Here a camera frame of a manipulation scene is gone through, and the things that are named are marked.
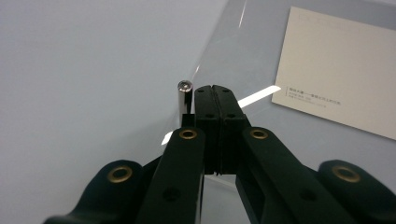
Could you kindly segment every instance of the screw hole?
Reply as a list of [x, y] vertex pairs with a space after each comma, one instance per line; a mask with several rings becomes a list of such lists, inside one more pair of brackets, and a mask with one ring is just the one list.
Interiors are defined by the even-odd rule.
[[180, 132], [179, 136], [183, 139], [192, 139], [195, 138], [198, 135], [198, 133], [194, 130], [184, 130]]
[[265, 131], [262, 131], [262, 130], [258, 130], [258, 129], [252, 130], [250, 132], [250, 135], [257, 139], [265, 139], [268, 137], [268, 133], [266, 133]]
[[332, 168], [332, 173], [349, 183], [358, 183], [361, 181], [361, 176], [358, 173], [343, 165], [335, 165]]
[[111, 183], [121, 183], [132, 176], [132, 169], [127, 165], [118, 166], [107, 174], [107, 179]]

